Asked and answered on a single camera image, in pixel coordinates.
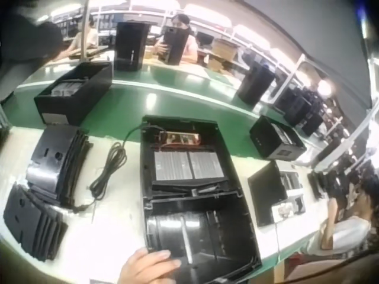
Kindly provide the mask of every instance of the black device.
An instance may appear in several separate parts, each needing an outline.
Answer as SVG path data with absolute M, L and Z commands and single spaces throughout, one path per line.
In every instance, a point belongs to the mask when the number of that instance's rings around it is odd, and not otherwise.
M 210 46 L 212 45 L 214 37 L 212 35 L 198 31 L 196 34 L 196 39 L 198 40 L 200 46 Z
M 250 129 L 250 139 L 259 154 L 270 160 L 294 161 L 307 150 L 291 127 L 264 115 Z
M 243 78 L 236 95 L 253 108 L 261 100 L 274 79 L 275 74 L 268 67 L 255 64 Z
M 288 198 L 277 163 L 269 162 L 248 178 L 248 184 L 253 198 L 257 225 L 263 227 L 273 224 L 272 206 Z
M 275 101 L 274 107 L 281 112 L 285 112 L 292 106 L 297 97 L 300 95 L 301 90 L 299 88 L 287 88 L 283 91 L 283 94 Z
M 30 191 L 44 202 L 71 208 L 76 181 L 91 146 L 79 127 L 48 125 L 27 169 Z
M 167 249 L 181 260 L 173 273 L 178 283 L 234 283 L 261 267 L 246 200 L 217 123 L 166 117 L 143 122 L 150 126 L 141 133 L 149 250 Z
M 284 111 L 283 118 L 292 127 L 299 124 L 309 114 L 312 105 L 302 95 L 296 97 L 295 101 L 289 108 Z
M 68 227 L 62 213 L 45 206 L 21 185 L 14 185 L 3 216 L 5 225 L 26 253 L 43 262 L 56 257 Z
M 60 77 L 35 98 L 38 112 L 45 124 L 79 126 L 112 84 L 111 62 L 83 62 Z M 52 96 L 62 83 L 80 82 L 71 96 Z
M 311 136 L 320 125 L 324 122 L 324 119 L 319 113 L 310 113 L 308 114 L 304 121 L 302 122 L 301 130 L 303 130 L 306 136 Z
M 142 67 L 144 50 L 151 22 L 127 21 L 117 23 L 114 69 L 138 71 Z
M 167 51 L 158 55 L 158 59 L 167 65 L 179 65 L 185 45 L 190 35 L 189 29 L 164 27 L 165 35 L 163 43 L 167 45 Z

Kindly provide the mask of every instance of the hand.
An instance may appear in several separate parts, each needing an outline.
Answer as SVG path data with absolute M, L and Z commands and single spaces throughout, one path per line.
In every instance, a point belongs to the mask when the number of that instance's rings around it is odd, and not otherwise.
M 146 248 L 137 250 L 124 264 L 118 284 L 173 284 L 174 280 L 162 278 L 180 267 L 180 260 L 168 260 L 170 251 L 148 253 Z
M 327 214 L 328 214 L 328 219 L 329 221 L 335 220 L 338 212 L 338 204 L 337 204 L 337 199 L 335 198 L 330 198 L 328 205 L 327 205 Z
M 167 47 L 167 44 L 163 44 L 163 43 L 158 43 L 156 46 L 155 46 L 155 49 L 156 49 L 156 52 L 158 54 L 163 54 L 167 51 L 168 47 Z

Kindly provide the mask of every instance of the electric cable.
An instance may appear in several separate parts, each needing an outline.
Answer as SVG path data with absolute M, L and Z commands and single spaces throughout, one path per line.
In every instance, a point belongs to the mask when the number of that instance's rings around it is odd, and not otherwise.
M 88 207 L 95 203 L 95 201 L 100 201 L 104 198 L 107 191 L 107 185 L 109 178 L 122 166 L 125 165 L 127 161 L 127 155 L 125 150 L 126 141 L 129 139 L 131 134 L 136 130 L 144 130 L 148 128 L 155 128 L 166 133 L 166 130 L 157 125 L 149 125 L 147 123 L 142 123 L 132 130 L 130 130 L 121 144 L 120 142 L 115 142 L 108 152 L 107 159 L 105 161 L 104 168 L 99 175 L 89 186 L 89 190 L 92 193 L 94 200 L 90 204 L 81 205 L 78 207 L 73 207 L 74 213 L 79 213 L 85 211 Z

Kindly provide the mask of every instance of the black case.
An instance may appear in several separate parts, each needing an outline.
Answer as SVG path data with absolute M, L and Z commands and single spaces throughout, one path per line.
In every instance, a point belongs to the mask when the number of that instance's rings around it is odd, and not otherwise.
M 61 81 L 88 78 L 72 96 L 51 96 Z M 113 78 L 111 62 L 84 62 L 66 73 L 35 98 L 38 112 L 45 124 L 79 126 L 98 101 L 107 93 Z
M 114 69 L 138 71 L 142 67 L 144 50 L 151 22 L 119 22 L 115 40 Z
M 244 103 L 253 108 L 261 100 L 261 97 L 270 87 L 274 79 L 275 74 L 266 66 L 252 66 L 243 79 L 237 91 L 237 96 Z
M 145 128 L 141 139 L 141 182 L 149 250 L 168 249 L 172 258 L 182 261 L 173 275 L 177 283 L 219 283 L 217 279 L 234 283 L 260 268 L 262 262 L 248 206 L 218 125 L 183 118 L 144 117 L 143 121 L 166 131 L 198 133 L 202 145 L 199 151 L 217 153 L 226 177 L 218 189 L 202 195 L 160 195 L 160 186 L 188 188 L 191 192 L 217 178 L 169 180 L 165 184 L 157 181 L 153 152 L 157 147 L 163 149 L 157 146 L 155 138 L 159 130 Z M 169 150 L 197 151 L 180 147 Z M 192 263 L 183 228 L 188 234 Z
M 190 35 L 189 29 L 165 27 L 163 43 L 167 44 L 168 50 L 164 54 L 158 55 L 158 59 L 167 65 L 179 65 L 184 47 Z
M 293 104 L 285 110 L 283 118 L 292 127 L 300 123 L 310 112 L 312 105 L 303 96 L 298 96 Z
M 306 136 L 311 136 L 324 122 L 322 116 L 318 113 L 308 114 L 304 121 L 301 130 L 303 130 Z
M 248 184 L 254 203 L 257 225 L 263 227 L 273 224 L 271 207 L 288 198 L 276 162 L 271 161 L 263 169 L 249 177 Z
M 285 132 L 294 144 L 285 144 L 273 124 Z M 262 115 L 250 129 L 250 138 L 259 154 L 270 160 L 294 161 L 306 150 L 304 143 L 296 132 L 280 122 Z

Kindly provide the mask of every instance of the woman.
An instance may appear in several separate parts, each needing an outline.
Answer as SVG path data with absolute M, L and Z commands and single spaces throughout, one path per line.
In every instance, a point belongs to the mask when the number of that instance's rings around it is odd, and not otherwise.
M 78 30 L 83 29 L 83 18 L 79 18 L 78 22 Z M 95 49 L 99 45 L 99 34 L 97 32 L 97 29 L 95 28 L 94 18 L 90 15 L 88 18 L 88 28 L 86 29 L 87 35 L 86 35 L 86 42 L 87 42 L 87 48 L 88 49 Z M 62 51 L 55 59 L 54 61 L 58 61 L 60 59 L 64 59 L 71 55 L 71 53 L 81 48 L 82 46 L 82 33 L 79 32 L 76 34 L 75 38 L 73 39 L 70 47 L 64 51 Z
M 172 26 L 182 28 L 183 30 L 189 29 L 189 36 L 187 43 L 184 47 L 182 61 L 189 63 L 197 63 L 197 43 L 194 37 L 194 32 L 190 27 L 190 18 L 185 14 L 177 14 L 172 19 Z M 163 43 L 161 38 L 154 46 L 154 53 L 164 53 L 167 51 L 167 45 Z

